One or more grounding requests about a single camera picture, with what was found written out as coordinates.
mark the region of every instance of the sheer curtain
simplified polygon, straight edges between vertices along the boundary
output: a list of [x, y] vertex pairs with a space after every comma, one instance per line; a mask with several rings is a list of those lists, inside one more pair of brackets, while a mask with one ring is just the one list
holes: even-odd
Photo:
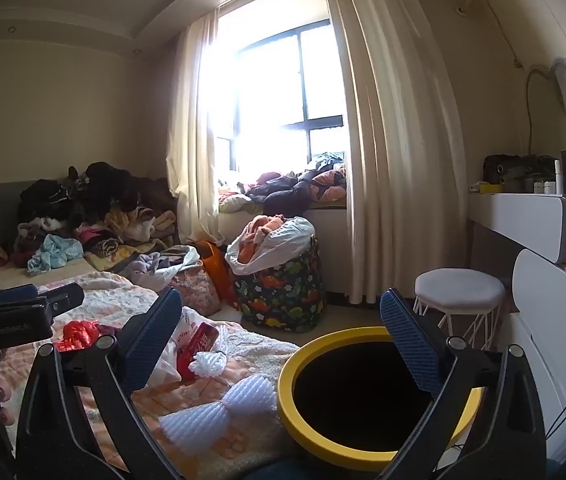
[[176, 51], [167, 168], [170, 190], [179, 201], [181, 242], [205, 238], [222, 242], [214, 177], [214, 143], [209, 111], [218, 9], [181, 34]]
[[466, 168], [457, 105], [418, 0], [327, 0], [350, 135], [349, 300], [413, 297], [427, 270], [460, 263]]

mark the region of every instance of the laundry basket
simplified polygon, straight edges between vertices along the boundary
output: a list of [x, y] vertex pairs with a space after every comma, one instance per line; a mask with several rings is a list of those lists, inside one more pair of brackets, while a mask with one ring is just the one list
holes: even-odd
[[234, 276], [243, 319], [292, 332], [312, 330], [325, 308], [319, 243], [284, 264], [254, 274]]
[[[342, 468], [375, 472], [394, 458], [432, 402], [382, 326], [306, 344], [285, 363], [277, 395], [281, 421], [305, 450]], [[475, 388], [450, 445], [473, 420], [480, 399]]]

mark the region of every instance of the round stool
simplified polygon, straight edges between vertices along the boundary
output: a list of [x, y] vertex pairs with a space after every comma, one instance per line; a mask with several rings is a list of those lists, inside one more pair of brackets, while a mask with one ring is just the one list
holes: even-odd
[[453, 335], [452, 316], [475, 316], [463, 338], [474, 347], [476, 334], [483, 325], [485, 339], [481, 350], [490, 348], [505, 297], [505, 287], [497, 278], [472, 269], [435, 269], [416, 278], [414, 291], [417, 314], [425, 315], [430, 307], [442, 312], [439, 328], [447, 324], [448, 335]]

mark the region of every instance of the yellow bucket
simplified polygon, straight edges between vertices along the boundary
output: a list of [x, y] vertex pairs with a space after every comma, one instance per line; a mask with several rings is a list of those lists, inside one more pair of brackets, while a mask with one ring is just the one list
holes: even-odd
[[[285, 363], [279, 415], [308, 452], [358, 471], [379, 472], [394, 458], [432, 396], [416, 387], [391, 341], [382, 326], [351, 328], [315, 339]], [[450, 445], [472, 422], [481, 391], [471, 391]]]

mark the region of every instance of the red plastic bag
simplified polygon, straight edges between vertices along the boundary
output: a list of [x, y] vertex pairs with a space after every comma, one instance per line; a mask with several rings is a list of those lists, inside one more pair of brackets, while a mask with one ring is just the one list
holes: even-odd
[[179, 348], [176, 357], [176, 371], [181, 374], [184, 381], [196, 379], [194, 372], [189, 369], [189, 364], [194, 361], [194, 355], [197, 352], [209, 352], [217, 337], [218, 330], [209, 323], [202, 322], [185, 348]]
[[63, 339], [55, 341], [60, 352], [88, 348], [100, 337], [98, 321], [73, 320], [63, 327]]

